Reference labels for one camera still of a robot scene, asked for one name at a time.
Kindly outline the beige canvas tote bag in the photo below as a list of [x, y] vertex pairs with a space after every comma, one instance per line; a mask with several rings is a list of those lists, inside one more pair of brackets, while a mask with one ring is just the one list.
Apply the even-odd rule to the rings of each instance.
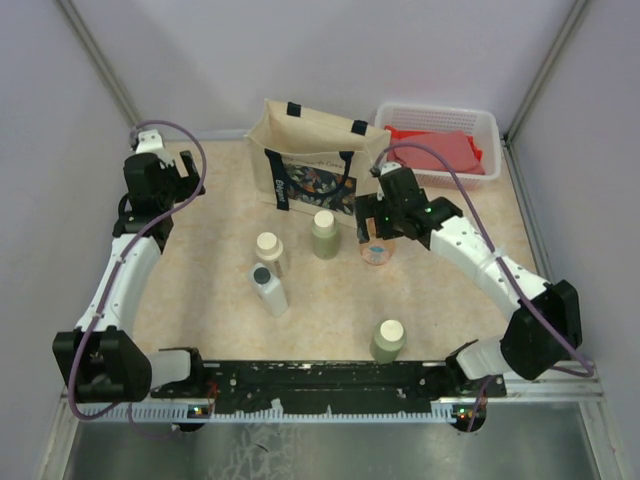
[[247, 140], [260, 201], [310, 215], [329, 210], [340, 224], [355, 227], [355, 200], [377, 191], [370, 169], [390, 145], [390, 132], [267, 100]]

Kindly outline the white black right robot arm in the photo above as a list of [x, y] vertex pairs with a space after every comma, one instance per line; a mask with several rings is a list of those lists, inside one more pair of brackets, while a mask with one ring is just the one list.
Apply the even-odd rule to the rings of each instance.
[[397, 163], [384, 168], [379, 189], [355, 201], [360, 242], [368, 226], [384, 240], [416, 240], [467, 275], [508, 321], [503, 336], [474, 341], [452, 357], [448, 387], [470, 395], [489, 375], [514, 372], [533, 381], [582, 343], [579, 296], [566, 280], [551, 283], [490, 246], [478, 222], [444, 197], [427, 198], [413, 171]]

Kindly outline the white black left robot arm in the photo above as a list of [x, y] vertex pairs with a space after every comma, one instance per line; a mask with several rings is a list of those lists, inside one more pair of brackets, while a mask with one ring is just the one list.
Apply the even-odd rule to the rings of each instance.
[[208, 373], [190, 347], [144, 353], [132, 328], [146, 283], [174, 226], [175, 210], [205, 192], [190, 151], [186, 169], [155, 152], [136, 153], [123, 167], [126, 194], [118, 204], [109, 261], [98, 289], [76, 326], [56, 334], [52, 350], [77, 404], [139, 402], [165, 385], [201, 394]]

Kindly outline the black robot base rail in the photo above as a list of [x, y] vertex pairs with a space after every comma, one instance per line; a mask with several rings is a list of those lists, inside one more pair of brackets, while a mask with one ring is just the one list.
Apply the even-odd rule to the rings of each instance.
[[428, 413], [445, 398], [503, 398], [497, 380], [467, 380], [447, 362], [204, 361], [188, 379], [155, 388], [154, 399], [214, 402], [218, 414], [263, 413], [278, 401], [286, 414]]

